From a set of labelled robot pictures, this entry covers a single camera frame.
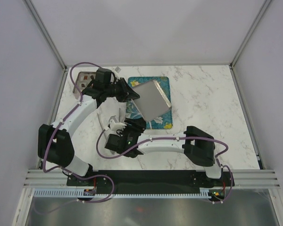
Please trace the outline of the pink box lid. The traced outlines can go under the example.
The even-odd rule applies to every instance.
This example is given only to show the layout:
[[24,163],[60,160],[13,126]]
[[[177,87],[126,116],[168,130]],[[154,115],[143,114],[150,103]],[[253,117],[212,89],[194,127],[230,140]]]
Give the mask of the pink box lid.
[[140,96],[140,98],[133,100],[133,103],[146,122],[152,121],[172,109],[170,100],[157,80],[141,83],[132,89]]

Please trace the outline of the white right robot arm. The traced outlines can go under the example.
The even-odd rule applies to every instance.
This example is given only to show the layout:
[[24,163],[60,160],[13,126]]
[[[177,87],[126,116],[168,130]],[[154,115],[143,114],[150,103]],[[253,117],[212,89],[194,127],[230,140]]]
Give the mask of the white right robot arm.
[[150,153],[184,154],[193,164],[204,168],[207,182],[216,186],[223,181],[222,167],[217,159],[216,143],[228,150],[228,145],[194,126],[171,135],[145,134],[146,121],[126,118],[123,123],[110,120],[105,148],[121,156],[135,158]]

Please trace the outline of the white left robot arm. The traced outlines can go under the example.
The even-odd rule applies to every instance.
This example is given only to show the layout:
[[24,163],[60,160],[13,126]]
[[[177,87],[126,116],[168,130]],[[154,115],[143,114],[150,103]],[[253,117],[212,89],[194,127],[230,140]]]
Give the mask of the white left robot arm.
[[72,136],[82,122],[107,98],[114,97],[120,103],[140,98],[127,84],[124,78],[117,78],[115,73],[106,68],[99,68],[88,85],[78,91],[80,98],[74,107],[62,119],[50,125],[43,124],[38,131],[38,156],[43,160],[42,169],[49,170],[46,163],[64,168],[77,175],[77,180],[84,186],[93,182],[92,167],[75,155]]

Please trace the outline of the metal serving tongs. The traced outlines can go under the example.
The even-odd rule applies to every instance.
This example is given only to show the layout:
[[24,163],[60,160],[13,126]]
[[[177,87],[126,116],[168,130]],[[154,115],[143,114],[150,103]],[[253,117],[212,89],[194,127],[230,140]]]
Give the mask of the metal serving tongs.
[[[119,108],[118,110],[118,121],[121,120],[121,116],[122,116],[122,109]],[[102,130],[105,129],[105,127],[107,126],[107,121],[105,119],[105,116],[100,116],[100,113],[97,113],[97,119],[99,121],[99,124],[100,124],[100,127]],[[108,139],[108,133],[107,132],[104,132],[104,138],[105,138],[105,141],[107,141]]]

